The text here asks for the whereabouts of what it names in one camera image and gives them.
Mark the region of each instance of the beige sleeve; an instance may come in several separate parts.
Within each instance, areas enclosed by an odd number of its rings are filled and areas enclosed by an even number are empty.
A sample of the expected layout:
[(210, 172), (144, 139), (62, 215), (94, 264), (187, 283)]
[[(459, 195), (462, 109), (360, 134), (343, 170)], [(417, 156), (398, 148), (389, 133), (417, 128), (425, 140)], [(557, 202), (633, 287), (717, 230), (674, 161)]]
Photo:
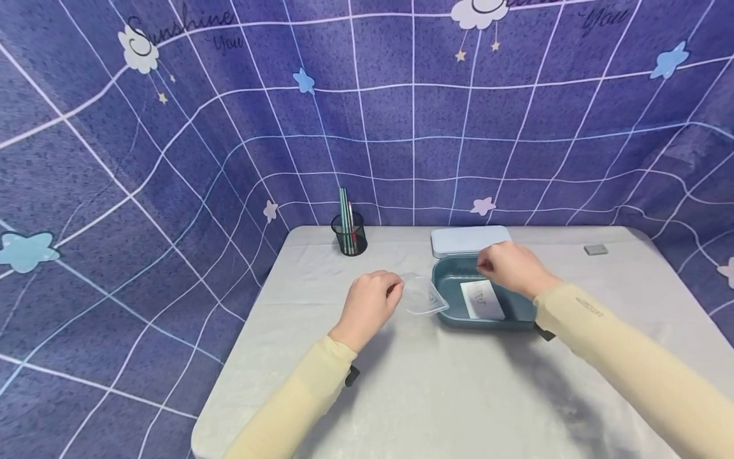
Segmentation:
[(535, 299), (537, 324), (591, 364), (683, 459), (734, 458), (734, 403), (577, 286)]
[(225, 459), (289, 459), (344, 387), (357, 354), (325, 336), (244, 426)]

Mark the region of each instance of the wrist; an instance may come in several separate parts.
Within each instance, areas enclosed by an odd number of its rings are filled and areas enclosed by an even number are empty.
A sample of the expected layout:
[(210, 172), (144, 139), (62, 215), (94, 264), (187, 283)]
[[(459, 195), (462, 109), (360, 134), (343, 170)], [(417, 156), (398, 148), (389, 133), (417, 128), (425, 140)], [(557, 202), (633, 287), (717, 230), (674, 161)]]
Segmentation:
[(552, 274), (539, 277), (531, 282), (522, 292), (523, 296), (528, 298), (530, 301), (535, 301), (535, 298), (541, 295), (543, 292), (547, 292), (553, 287), (563, 283), (561, 278), (557, 278)]
[(347, 346), (355, 354), (362, 352), (362, 349), (367, 345), (367, 343), (364, 342), (364, 339), (359, 336), (359, 333), (355, 333), (353, 330), (350, 330), (349, 327), (344, 326), (341, 323), (336, 324), (336, 326), (331, 329), (329, 337), (335, 342)]

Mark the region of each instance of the pen holder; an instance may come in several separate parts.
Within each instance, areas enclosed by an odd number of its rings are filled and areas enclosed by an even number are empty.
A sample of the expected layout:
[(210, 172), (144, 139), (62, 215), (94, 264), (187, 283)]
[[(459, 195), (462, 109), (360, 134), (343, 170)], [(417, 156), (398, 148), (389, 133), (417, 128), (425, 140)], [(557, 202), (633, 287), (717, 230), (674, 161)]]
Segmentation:
[(352, 214), (354, 220), (354, 228), (349, 232), (345, 228), (347, 225), (341, 225), (341, 215), (331, 220), (331, 229), (336, 234), (336, 240), (339, 242), (339, 250), (346, 256), (357, 256), (367, 250), (367, 236), (365, 236), (364, 219), (362, 215), (354, 212)]

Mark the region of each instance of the white tablecloth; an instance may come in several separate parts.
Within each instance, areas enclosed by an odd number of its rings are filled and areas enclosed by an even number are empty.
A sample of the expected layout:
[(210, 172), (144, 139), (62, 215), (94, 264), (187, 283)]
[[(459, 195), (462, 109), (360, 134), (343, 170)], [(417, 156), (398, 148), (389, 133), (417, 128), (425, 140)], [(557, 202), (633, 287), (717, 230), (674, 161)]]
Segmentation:
[[(431, 230), (367, 228), (368, 249), (355, 258), (339, 254), (329, 227), (292, 231), (196, 423), (195, 456), (221, 457), (335, 324), (354, 278), (382, 269), (430, 275)], [(607, 227), (510, 234), (734, 398), (734, 350), (645, 236)], [(588, 256), (590, 244), (609, 254)], [(449, 330), (399, 311), (355, 366), (362, 375), (297, 458), (675, 457), (558, 339)]]

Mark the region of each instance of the hand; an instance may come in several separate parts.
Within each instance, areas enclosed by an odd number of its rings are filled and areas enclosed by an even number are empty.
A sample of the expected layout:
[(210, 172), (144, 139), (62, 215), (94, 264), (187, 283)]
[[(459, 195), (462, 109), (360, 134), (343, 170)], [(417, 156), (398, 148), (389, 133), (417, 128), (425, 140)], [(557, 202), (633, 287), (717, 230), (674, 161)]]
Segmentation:
[(361, 352), (395, 312), (403, 296), (403, 285), (394, 272), (361, 275), (349, 288), (341, 319), (329, 332), (331, 339)]
[(479, 252), (476, 269), (492, 282), (530, 300), (563, 282), (545, 269), (530, 249), (511, 241), (493, 244)]

